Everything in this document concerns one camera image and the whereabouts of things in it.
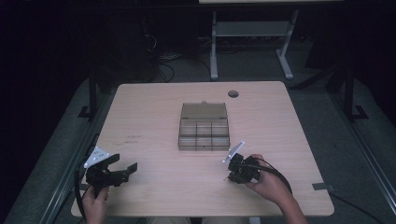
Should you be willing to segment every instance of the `background table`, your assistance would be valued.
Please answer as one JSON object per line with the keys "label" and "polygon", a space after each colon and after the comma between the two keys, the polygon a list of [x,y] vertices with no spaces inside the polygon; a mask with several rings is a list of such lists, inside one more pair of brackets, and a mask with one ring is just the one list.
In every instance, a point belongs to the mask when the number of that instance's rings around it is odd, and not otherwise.
{"label": "background table", "polygon": [[[229,91],[238,91],[231,98]],[[264,156],[290,182],[308,216],[333,212],[327,190],[282,82],[229,82],[121,85],[97,146],[120,153],[109,169],[138,162],[128,183],[111,188],[110,216],[271,216],[280,210],[244,185],[229,182],[227,151],[179,151],[183,103],[225,103],[231,145],[246,141],[245,157]],[[76,206],[73,215],[79,214]]]}

